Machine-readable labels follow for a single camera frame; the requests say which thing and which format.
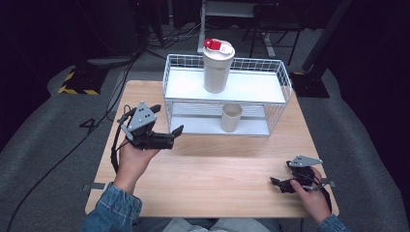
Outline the black chair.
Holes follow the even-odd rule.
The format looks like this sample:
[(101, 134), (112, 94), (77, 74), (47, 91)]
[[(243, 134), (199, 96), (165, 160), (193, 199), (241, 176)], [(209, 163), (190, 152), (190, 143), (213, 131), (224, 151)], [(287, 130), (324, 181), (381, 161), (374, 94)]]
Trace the black chair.
[[(290, 65), (302, 31), (302, 21), (297, 16), (290, 0), (261, 0), (260, 3), (252, 7), (252, 19), (243, 36), (243, 41), (247, 38), (248, 33), (251, 33), (249, 57), (252, 57), (253, 50), (256, 47), (257, 34), (260, 34), (266, 40), (271, 33), (279, 33), (280, 37), (275, 43), (265, 43), (265, 46), (274, 48), (277, 45), (278, 47), (290, 48), (291, 51), (287, 61), (287, 64)], [(281, 44), (281, 41), (289, 32), (295, 33), (293, 44)]]

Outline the white wire shelf rack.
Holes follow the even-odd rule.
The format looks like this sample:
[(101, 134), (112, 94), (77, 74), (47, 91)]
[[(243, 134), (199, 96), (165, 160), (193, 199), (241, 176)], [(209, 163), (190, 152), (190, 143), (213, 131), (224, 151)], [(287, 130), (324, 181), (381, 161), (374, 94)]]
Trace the white wire shelf rack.
[(238, 104), (242, 114), (233, 135), (268, 136), (287, 106), (292, 85), (280, 60), (236, 58), (225, 88), (214, 94), (204, 87), (204, 63), (199, 55), (167, 56), (162, 91), (170, 131), (223, 134), (222, 108)]

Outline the white cup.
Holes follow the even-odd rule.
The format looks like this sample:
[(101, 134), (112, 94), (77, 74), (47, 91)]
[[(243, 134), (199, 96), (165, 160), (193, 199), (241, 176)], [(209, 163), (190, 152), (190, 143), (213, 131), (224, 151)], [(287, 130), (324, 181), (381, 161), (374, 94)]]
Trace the white cup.
[(239, 104), (226, 103), (222, 107), (220, 127), (225, 132), (233, 132), (237, 129), (242, 116), (243, 108)]

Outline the black yellow striped stand base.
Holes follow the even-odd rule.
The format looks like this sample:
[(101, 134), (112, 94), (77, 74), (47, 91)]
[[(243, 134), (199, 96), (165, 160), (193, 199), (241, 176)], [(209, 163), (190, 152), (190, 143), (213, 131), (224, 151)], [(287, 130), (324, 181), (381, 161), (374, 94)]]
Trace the black yellow striped stand base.
[(108, 70), (92, 68), (81, 70), (72, 68), (58, 90), (59, 94), (84, 94), (97, 96), (105, 82)]

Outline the white tumbler with red lid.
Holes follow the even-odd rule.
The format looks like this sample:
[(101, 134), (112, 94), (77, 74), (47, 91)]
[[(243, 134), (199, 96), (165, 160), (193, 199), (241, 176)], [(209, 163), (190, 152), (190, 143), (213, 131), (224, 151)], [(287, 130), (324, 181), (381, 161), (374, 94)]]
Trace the white tumbler with red lid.
[(203, 43), (204, 87), (210, 93), (224, 90), (235, 48), (227, 41), (205, 39)]

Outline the grey tape strip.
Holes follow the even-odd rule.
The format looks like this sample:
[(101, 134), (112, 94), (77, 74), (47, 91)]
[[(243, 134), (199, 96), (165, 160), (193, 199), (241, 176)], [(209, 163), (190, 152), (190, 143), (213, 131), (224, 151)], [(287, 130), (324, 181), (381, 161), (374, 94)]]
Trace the grey tape strip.
[(84, 185), (82, 187), (82, 190), (84, 192), (90, 192), (92, 189), (104, 190), (105, 189), (105, 184), (104, 183), (92, 183), (92, 184), (89, 184), (89, 185)]

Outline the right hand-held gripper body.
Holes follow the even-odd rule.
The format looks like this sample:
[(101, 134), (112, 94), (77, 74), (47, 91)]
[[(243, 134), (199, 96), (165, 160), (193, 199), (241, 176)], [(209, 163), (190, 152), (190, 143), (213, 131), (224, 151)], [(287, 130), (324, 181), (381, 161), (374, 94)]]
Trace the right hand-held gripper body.
[(295, 181), (297, 181), (305, 190), (319, 190), (321, 184), (315, 177), (311, 167), (316, 164), (322, 164), (322, 159), (313, 159), (305, 156), (297, 156), (293, 160), (286, 162), (290, 168)]

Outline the person's lap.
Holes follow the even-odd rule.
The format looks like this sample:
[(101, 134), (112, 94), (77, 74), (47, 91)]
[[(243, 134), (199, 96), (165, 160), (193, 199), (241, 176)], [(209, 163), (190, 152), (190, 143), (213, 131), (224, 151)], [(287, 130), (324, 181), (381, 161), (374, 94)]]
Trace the person's lap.
[(282, 227), (268, 218), (141, 217), (132, 232), (282, 232)]

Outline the person's left hand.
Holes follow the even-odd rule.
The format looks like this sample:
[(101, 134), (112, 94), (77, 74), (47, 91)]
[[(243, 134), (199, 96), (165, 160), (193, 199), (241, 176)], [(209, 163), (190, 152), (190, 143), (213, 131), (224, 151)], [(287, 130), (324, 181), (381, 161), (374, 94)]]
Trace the person's left hand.
[(136, 182), (147, 169), (151, 159), (159, 150), (138, 150), (127, 139), (121, 143), (119, 168), (113, 185), (133, 195)]

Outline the person's right hand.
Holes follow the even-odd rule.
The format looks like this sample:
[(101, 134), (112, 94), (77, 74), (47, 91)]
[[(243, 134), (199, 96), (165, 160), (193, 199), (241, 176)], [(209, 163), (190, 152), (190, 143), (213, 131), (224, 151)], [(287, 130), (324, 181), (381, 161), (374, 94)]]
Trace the person's right hand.
[(290, 184), (298, 194), (306, 212), (318, 225), (320, 225), (327, 217), (332, 214), (331, 210), (328, 207), (326, 198), (321, 190), (306, 191), (295, 180), (291, 180)]

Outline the black stand with base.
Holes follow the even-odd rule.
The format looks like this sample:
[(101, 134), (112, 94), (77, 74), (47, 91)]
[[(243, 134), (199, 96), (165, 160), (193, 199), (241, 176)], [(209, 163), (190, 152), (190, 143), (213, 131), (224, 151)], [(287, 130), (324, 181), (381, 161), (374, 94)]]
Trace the black stand with base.
[(341, 0), (327, 23), (322, 35), (302, 65), (304, 72), (290, 74), (293, 90), (299, 98), (327, 99), (329, 94), (322, 81), (322, 75), (329, 66), (334, 51), (332, 39), (353, 0)]

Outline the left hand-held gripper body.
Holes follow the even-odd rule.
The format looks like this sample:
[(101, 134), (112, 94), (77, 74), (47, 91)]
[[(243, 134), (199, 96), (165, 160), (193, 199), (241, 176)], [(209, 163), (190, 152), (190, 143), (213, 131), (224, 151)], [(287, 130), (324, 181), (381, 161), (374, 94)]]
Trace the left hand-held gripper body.
[(119, 120), (119, 129), (124, 132), (131, 145), (140, 150), (172, 149), (174, 139), (172, 133), (153, 131), (157, 121), (157, 113), (153, 113), (144, 101), (126, 112)]

